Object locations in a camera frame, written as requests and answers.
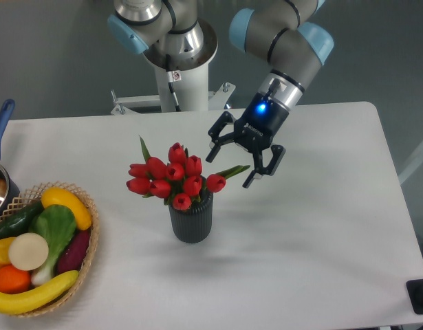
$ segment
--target tulip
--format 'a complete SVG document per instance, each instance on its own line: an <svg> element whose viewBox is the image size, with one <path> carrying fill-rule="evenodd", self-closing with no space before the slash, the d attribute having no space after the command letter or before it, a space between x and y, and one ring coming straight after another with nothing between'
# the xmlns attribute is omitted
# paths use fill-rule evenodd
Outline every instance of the tulip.
<svg viewBox="0 0 423 330"><path fill-rule="evenodd" d="M224 177L218 174L212 174L206 180L206 187L212 193L218 193L226 185L226 180Z"/></svg>
<svg viewBox="0 0 423 330"><path fill-rule="evenodd" d="M184 178L184 167L179 163L171 163L167 166L166 177L172 181L180 181Z"/></svg>
<svg viewBox="0 0 423 330"><path fill-rule="evenodd" d="M202 174L202 162L200 158L191 156L186 159L185 173L187 177L194 177Z"/></svg>
<svg viewBox="0 0 423 330"><path fill-rule="evenodd" d="M170 163L179 163L181 165L185 164L185 150L179 142L174 143L174 145L169 149L169 161Z"/></svg>
<svg viewBox="0 0 423 330"><path fill-rule="evenodd" d="M146 164L132 164L130 165L129 174L132 177L148 177L148 171L149 167Z"/></svg>
<svg viewBox="0 0 423 330"><path fill-rule="evenodd" d="M180 194L177 194L173 200L173 207L176 210L188 210L191 206L191 198L181 192Z"/></svg>
<svg viewBox="0 0 423 330"><path fill-rule="evenodd" d="M171 186L165 180L153 180L150 183L150 193L159 198L167 198L171 193Z"/></svg>
<svg viewBox="0 0 423 330"><path fill-rule="evenodd" d="M167 165L164 164L162 160L156 157L150 157L147 160L147 166L149 167L150 174L156 180L161 180L165 178Z"/></svg>
<svg viewBox="0 0 423 330"><path fill-rule="evenodd" d="M126 183L127 188L134 193L145 195L150 191L150 180L146 177L136 177Z"/></svg>
<svg viewBox="0 0 423 330"><path fill-rule="evenodd" d="M202 178L200 176L188 177L182 188L188 196L197 196L202 189Z"/></svg>

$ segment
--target vase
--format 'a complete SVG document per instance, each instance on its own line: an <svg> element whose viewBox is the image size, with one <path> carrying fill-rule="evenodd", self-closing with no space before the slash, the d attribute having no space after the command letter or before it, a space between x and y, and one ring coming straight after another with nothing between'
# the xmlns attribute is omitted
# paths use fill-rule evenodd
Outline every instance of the vase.
<svg viewBox="0 0 423 330"><path fill-rule="evenodd" d="M202 191L200 203L193 203L188 210L176 210L169 205L169 211L176 237L185 243L199 243L211 231L213 193L208 190Z"/></svg>

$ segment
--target woven basket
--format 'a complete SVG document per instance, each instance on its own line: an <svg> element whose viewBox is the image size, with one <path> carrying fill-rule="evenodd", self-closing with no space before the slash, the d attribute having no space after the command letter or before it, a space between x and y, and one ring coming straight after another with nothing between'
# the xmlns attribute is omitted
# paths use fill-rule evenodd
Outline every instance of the woven basket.
<svg viewBox="0 0 423 330"><path fill-rule="evenodd" d="M86 257L81 265L80 273L78 275L78 279L76 280L75 284L67 290L64 294L59 296L57 299L53 300L52 302L35 309L33 311L29 311L27 313L17 314L16 317L19 318L29 318L32 316L39 316L50 311L54 311L64 303L66 303L76 292L76 290L81 286L83 283L92 259L94 258L96 246L98 244L98 236L99 236L99 220L98 220L98 211L96 210L96 206L94 200L81 188L75 186L74 184L66 184L61 182L54 182L54 183L46 183L40 184L39 186L34 186L31 189L27 189L24 192L21 192L18 197L15 197L12 200L12 203L8 204L8 207L3 214L0 216L0 221L5 221L7 217L16 213L23 207L27 206L28 204L32 203L33 201L38 201L41 198L43 192L50 188L50 187L60 187L64 188L71 193L74 193L86 206L86 208L90 211L92 215L92 225L91 225L91 234L90 234L90 241L89 247L87 248Z"/></svg>

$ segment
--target orange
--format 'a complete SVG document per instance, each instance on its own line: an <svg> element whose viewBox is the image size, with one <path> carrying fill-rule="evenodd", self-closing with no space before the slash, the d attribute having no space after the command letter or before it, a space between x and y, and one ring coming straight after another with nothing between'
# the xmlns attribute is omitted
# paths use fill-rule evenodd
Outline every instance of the orange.
<svg viewBox="0 0 423 330"><path fill-rule="evenodd" d="M19 270L13 265L0 269L0 292L4 294L20 294L29 290L31 275L25 270Z"/></svg>

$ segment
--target blue light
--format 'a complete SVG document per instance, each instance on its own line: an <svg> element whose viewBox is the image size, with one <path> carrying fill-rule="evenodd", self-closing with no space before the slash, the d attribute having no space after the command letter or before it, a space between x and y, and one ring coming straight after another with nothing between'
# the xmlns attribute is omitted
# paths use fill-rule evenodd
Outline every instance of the blue light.
<svg viewBox="0 0 423 330"><path fill-rule="evenodd" d="M259 105L257 105L256 111L258 114L263 114L266 111L266 104L265 103L260 103Z"/></svg>

